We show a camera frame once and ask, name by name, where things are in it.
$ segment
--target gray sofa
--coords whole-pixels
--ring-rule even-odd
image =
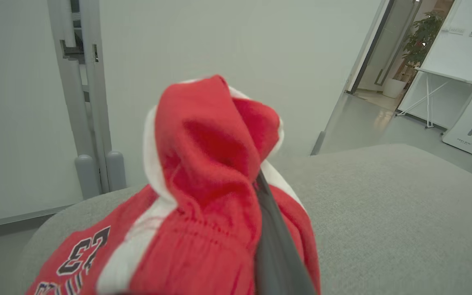
[[[275,159],[313,223],[322,294],[472,294],[472,174],[407,145]],[[21,256],[20,293],[70,233],[141,187],[51,217]]]

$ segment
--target baseboard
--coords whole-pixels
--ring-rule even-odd
[[[314,144],[313,151],[311,152],[311,156],[317,155],[320,153],[320,149],[322,148],[322,143],[324,142],[325,131],[321,131],[316,139],[316,143]]]
[[[396,109],[395,112],[397,112],[398,114],[400,114],[402,111]],[[411,119],[414,119],[414,120],[416,120],[416,121],[420,121],[421,123],[427,124],[427,120],[424,120],[424,119],[422,119],[422,118],[418,118],[417,116],[413,116],[412,114],[407,113],[407,114],[405,114],[405,116],[408,116],[408,117],[410,117]],[[444,128],[444,127],[442,127],[442,126],[435,125],[434,127],[437,128],[437,129],[440,129],[440,130],[442,130],[442,131],[444,131],[444,132],[447,131],[447,129]]]
[[[0,237],[8,236],[16,233],[21,233],[28,230],[37,230],[40,228],[52,215],[45,215],[35,217],[28,220],[20,220],[0,225]]]
[[[362,89],[362,88],[358,88],[356,89],[356,91],[363,91],[363,92],[371,92],[371,93],[384,93],[383,91],[380,91],[380,90],[369,90],[369,89]]]
[[[65,209],[67,207],[70,207],[70,206],[71,205],[61,206],[61,207],[56,207],[56,208],[52,208],[52,209],[46,209],[46,210],[41,210],[41,211],[36,211],[36,212],[31,212],[31,213],[6,217],[6,218],[0,218],[0,225],[9,224],[9,223],[12,223],[12,222],[20,222],[22,220],[29,220],[29,219],[36,218],[36,217],[54,215],[55,213],[58,213],[58,212],[62,211],[63,209]]]

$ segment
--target white table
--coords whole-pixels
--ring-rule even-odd
[[[422,68],[419,68],[419,67],[415,67],[415,69],[425,73],[425,84],[426,84],[426,87],[427,87],[427,95],[425,95],[419,101],[416,101],[414,104],[409,106],[407,109],[403,110],[403,112],[401,112],[400,114],[396,114],[396,116],[405,116],[405,114],[407,114],[407,112],[409,112],[410,110],[412,110],[413,108],[415,108],[416,106],[418,106],[420,103],[424,102],[427,99],[427,125],[425,126],[425,129],[432,128],[432,127],[434,127],[434,125],[433,125],[433,101],[431,100],[431,95],[433,93],[437,92],[438,90],[442,89],[444,86],[446,86],[447,84],[449,84],[449,82],[451,82],[453,80],[461,81],[461,82],[464,82],[464,83],[467,83],[467,84],[472,84],[472,81],[466,80],[466,79],[463,79],[463,78],[459,78],[459,77],[455,77],[455,76],[452,76],[452,75],[447,75],[447,74],[444,74],[444,73],[439,73],[439,72],[435,72],[435,71],[431,71],[431,70],[427,70],[427,69],[422,69]],[[441,77],[449,78],[449,80],[447,80],[447,82],[444,82],[444,84],[440,85],[435,90],[429,92],[429,75],[439,75]]]

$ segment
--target door frame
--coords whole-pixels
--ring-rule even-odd
[[[80,0],[81,28],[85,52],[88,96],[92,110],[97,159],[103,193],[111,192],[107,157],[112,151],[107,107],[107,91],[101,46],[101,24],[99,0]]]
[[[374,48],[376,47],[376,44],[378,43],[378,40],[380,39],[380,35],[382,34],[382,30],[384,29],[383,27],[386,25],[387,19],[389,17],[389,13],[391,13],[391,9],[393,8],[394,3],[395,3],[395,0],[388,0],[386,11],[384,11],[382,20],[380,21],[380,24],[378,25],[378,28],[376,30],[376,34],[374,34],[374,39],[371,42],[371,46],[369,47],[369,50],[367,51],[367,55],[363,59],[362,66],[360,67],[360,71],[358,75],[356,76],[356,80],[354,81],[354,84],[352,85],[351,90],[348,91],[350,94],[355,93],[356,90],[358,89],[360,80],[363,76],[363,73],[365,73],[365,69],[367,68],[369,59],[371,58],[372,53],[374,52]]]

